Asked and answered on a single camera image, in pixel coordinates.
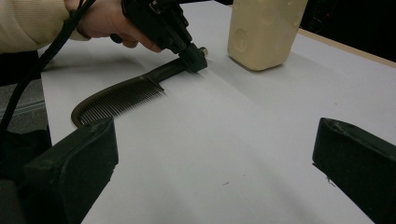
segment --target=power cord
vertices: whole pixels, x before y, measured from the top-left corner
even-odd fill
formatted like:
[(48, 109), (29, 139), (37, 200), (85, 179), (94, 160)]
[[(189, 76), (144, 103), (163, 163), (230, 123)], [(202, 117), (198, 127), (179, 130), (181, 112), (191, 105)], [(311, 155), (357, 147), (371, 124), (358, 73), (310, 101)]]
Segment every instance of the power cord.
[(40, 56), (38, 62), (30, 70), (30, 72), (26, 74), (21, 82), (17, 84), (14, 92), (12, 92), (3, 119), (0, 122), (0, 129), (6, 130), (8, 128), (18, 101), (20, 100), (21, 95), (23, 94), (27, 85), (35, 77), (35, 74), (41, 72), (47, 66), (50, 60), (55, 57), (59, 50), (61, 50), (70, 35), (76, 29), (81, 17), (87, 12), (88, 8), (90, 8), (94, 2), (95, 0), (87, 0), (85, 3), (83, 3), (83, 0), (80, 0), (78, 9), (76, 11), (70, 12), (69, 18), (64, 21), (61, 32), (57, 35), (52, 44), (49, 45), (49, 48)]

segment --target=sleeve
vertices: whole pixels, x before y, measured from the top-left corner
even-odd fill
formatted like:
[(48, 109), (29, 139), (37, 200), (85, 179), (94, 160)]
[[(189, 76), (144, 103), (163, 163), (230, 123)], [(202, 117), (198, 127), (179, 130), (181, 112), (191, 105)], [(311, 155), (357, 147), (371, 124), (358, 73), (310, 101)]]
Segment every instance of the sleeve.
[[(68, 16), (64, 0), (0, 0), (0, 53), (47, 46)], [(77, 31), (70, 38), (88, 40)]]

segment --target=black comb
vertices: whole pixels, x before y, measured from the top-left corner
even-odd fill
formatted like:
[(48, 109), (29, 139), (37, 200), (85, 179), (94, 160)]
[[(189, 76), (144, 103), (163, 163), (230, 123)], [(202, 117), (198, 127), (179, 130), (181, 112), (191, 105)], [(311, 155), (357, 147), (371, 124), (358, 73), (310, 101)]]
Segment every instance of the black comb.
[[(201, 48), (201, 51), (204, 55), (207, 54), (205, 48)], [(79, 103), (74, 108), (71, 119), (79, 128), (91, 121), (117, 117), (164, 95), (160, 82), (186, 69), (187, 66), (178, 58), (142, 76), (108, 87)]]

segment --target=white table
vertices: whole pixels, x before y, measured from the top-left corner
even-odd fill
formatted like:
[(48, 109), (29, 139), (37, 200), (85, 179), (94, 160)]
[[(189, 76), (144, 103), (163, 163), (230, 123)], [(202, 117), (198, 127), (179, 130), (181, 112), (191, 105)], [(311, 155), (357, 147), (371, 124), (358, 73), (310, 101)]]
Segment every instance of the white table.
[[(372, 223), (312, 152), (320, 118), (396, 144), (396, 69), (297, 35), (283, 65), (249, 72), (227, 55), (230, 7), (182, 7), (208, 67), (116, 118), (120, 164), (83, 223)], [(53, 143), (80, 101), (176, 57), (69, 41), (42, 74)]]

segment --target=person's hand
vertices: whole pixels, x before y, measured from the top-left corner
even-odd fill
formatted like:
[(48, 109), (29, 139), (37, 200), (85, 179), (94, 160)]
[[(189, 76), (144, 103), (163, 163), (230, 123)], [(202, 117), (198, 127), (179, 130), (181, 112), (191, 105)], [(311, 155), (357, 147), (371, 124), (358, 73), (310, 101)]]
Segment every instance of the person's hand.
[[(79, 0), (64, 0), (67, 10), (76, 9), (78, 3)], [(116, 34), (122, 38), (122, 44), (127, 48), (134, 48), (141, 43), (154, 52), (161, 51), (122, 14), (120, 0), (96, 0), (79, 21), (77, 30), (92, 38)]]

